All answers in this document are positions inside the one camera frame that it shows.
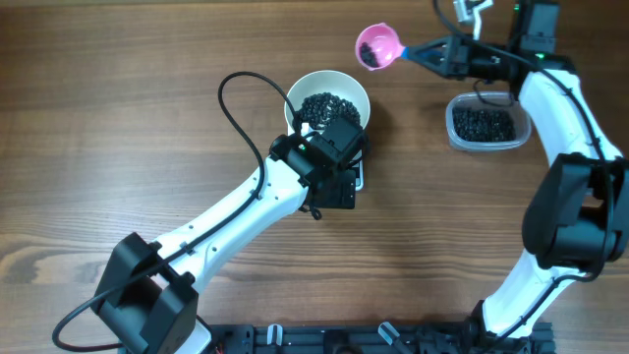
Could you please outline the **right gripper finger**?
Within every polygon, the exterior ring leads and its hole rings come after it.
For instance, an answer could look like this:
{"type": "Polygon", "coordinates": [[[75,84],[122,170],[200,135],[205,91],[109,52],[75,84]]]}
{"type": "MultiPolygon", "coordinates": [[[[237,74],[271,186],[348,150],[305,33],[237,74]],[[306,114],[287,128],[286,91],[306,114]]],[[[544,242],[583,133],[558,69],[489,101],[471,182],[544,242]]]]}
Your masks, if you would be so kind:
{"type": "Polygon", "coordinates": [[[429,42],[408,46],[408,57],[443,57],[447,53],[447,47],[449,45],[450,37],[444,36],[438,39],[431,40],[429,42]]]}
{"type": "Polygon", "coordinates": [[[411,53],[410,60],[416,64],[423,66],[425,69],[441,76],[448,77],[447,62],[444,57],[432,52],[411,53]]]}

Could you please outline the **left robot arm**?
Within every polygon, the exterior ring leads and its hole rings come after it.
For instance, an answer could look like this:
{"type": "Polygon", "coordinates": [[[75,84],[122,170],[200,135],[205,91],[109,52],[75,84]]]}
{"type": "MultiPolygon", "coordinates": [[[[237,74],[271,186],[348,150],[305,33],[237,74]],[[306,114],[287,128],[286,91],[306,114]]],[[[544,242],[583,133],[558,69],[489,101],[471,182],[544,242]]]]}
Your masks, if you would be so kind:
{"type": "Polygon", "coordinates": [[[129,353],[200,353],[211,334],[197,319],[200,295],[238,252],[298,210],[355,205],[352,162],[367,142],[340,118],[309,137],[279,136],[246,181],[185,226],[147,243],[137,233],[113,249],[93,312],[129,353]]]}

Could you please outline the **pink scoop blue handle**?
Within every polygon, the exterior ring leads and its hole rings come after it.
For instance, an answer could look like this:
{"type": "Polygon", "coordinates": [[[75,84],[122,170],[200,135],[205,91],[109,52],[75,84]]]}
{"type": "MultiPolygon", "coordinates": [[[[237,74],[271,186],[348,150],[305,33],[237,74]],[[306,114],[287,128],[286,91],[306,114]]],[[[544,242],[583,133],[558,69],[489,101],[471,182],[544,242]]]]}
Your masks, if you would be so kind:
{"type": "Polygon", "coordinates": [[[404,46],[394,28],[386,23],[371,25],[362,30],[355,43],[358,62],[369,71],[389,67],[398,59],[408,58],[404,46]]]}

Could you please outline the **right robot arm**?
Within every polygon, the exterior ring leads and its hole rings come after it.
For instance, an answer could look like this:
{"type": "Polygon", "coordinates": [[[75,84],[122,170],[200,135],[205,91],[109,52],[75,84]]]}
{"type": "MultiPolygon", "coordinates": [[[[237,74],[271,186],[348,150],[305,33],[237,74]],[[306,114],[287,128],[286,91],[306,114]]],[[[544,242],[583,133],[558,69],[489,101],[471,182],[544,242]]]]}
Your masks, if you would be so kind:
{"type": "Polygon", "coordinates": [[[445,52],[403,56],[446,79],[504,81],[533,121],[549,170],[522,224],[524,251],[500,287],[482,302],[485,351],[528,337],[533,324],[573,283],[595,281],[628,243],[628,161],[601,130],[572,61],[555,54],[559,5],[519,1],[504,45],[482,42],[489,1],[457,1],[466,34],[432,6],[449,29],[445,52]]]}

